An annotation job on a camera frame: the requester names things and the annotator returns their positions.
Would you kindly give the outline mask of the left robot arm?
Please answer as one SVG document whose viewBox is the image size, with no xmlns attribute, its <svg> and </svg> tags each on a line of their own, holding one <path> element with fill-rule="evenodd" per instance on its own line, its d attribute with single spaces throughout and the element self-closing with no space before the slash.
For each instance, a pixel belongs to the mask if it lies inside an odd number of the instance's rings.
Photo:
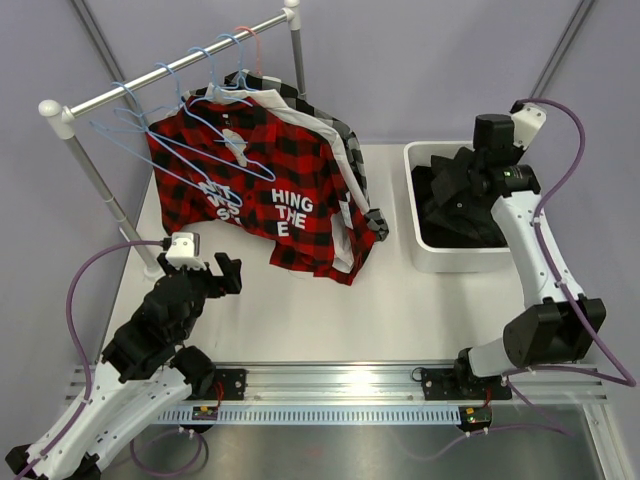
<svg viewBox="0 0 640 480">
<path fill-rule="evenodd" d="M 36 442 L 5 460 L 18 479 L 98 479 L 163 412 L 221 390 L 213 361 L 186 345 L 207 300 L 242 289 L 239 259 L 214 256 L 211 273 L 196 257 L 159 257 L 165 272 L 104 348 L 69 409 Z"/>
</svg>

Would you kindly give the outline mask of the dark pinstriped shirt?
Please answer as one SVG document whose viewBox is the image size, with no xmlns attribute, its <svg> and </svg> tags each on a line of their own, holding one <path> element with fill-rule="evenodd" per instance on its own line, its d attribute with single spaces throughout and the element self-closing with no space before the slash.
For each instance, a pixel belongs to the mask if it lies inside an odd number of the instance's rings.
<svg viewBox="0 0 640 480">
<path fill-rule="evenodd" d="M 445 202 L 439 202 L 433 190 L 441 190 L 449 173 L 465 173 L 474 152 L 460 147 L 453 158 L 432 155 L 429 166 L 411 170 L 414 199 L 422 240 L 434 248 L 504 248 L 506 240 L 492 219 L 491 203 L 472 195 L 470 189 L 458 190 Z"/>
</svg>

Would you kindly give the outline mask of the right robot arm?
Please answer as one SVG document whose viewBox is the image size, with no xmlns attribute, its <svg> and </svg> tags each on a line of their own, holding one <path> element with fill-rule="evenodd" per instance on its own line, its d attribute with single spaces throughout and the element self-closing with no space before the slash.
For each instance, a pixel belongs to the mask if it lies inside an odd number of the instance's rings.
<svg viewBox="0 0 640 480">
<path fill-rule="evenodd" d="M 459 353 L 452 383 L 465 398 L 483 398 L 512 369 L 583 359 L 606 316 L 603 301 L 587 298 L 566 265 L 540 204 L 540 184 L 520 161 L 545 120 L 532 103 L 475 119 L 467 181 L 471 194 L 490 204 L 510 249 L 524 311 L 499 339 Z"/>
</svg>

